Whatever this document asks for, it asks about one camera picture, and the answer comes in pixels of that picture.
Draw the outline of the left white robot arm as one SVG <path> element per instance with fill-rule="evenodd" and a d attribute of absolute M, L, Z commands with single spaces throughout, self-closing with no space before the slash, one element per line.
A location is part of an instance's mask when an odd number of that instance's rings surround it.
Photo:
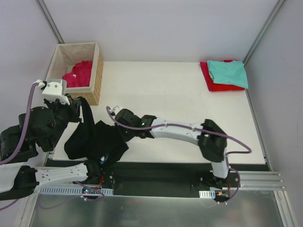
<path fill-rule="evenodd" d="M 0 199 L 17 200 L 50 185 L 67 182 L 95 184 L 101 173 L 98 163 L 86 160 L 74 166 L 40 169 L 25 163 L 43 152 L 53 151 L 68 123 L 78 127 L 71 137 L 72 153 L 84 151 L 83 145 L 94 132 L 94 120 L 87 100 L 67 96 L 69 104 L 44 100 L 46 106 L 29 109 L 29 116 L 21 114 L 19 124 L 0 134 Z"/>

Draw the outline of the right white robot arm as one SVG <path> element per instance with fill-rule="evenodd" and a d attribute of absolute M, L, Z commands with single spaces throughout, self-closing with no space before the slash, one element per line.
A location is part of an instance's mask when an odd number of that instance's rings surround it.
<path fill-rule="evenodd" d="M 230 181 L 226 161 L 226 133 L 212 120 L 206 119 L 202 124 L 181 124 L 167 121 L 154 115 L 138 117 L 132 111 L 115 107 L 110 111 L 124 141 L 134 137 L 141 139 L 167 138 L 180 140 L 199 147 L 203 158 L 212 166 L 212 174 L 203 177 L 205 184 L 222 189 Z"/>

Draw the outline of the teal t-shirt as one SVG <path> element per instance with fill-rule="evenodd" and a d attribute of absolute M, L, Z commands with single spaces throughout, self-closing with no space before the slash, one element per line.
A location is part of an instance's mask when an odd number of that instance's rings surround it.
<path fill-rule="evenodd" d="M 215 84 L 233 85 L 248 89 L 247 74 L 241 61 L 207 61 L 210 78 Z"/>

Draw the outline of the black daisy print t-shirt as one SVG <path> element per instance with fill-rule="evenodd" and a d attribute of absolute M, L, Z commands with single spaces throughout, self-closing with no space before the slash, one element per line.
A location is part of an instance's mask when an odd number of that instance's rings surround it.
<path fill-rule="evenodd" d="M 83 97 L 81 100 L 83 121 L 64 144 L 69 159 L 87 158 L 101 166 L 110 166 L 119 161 L 129 149 L 115 126 L 103 121 L 94 122 L 91 107 Z"/>

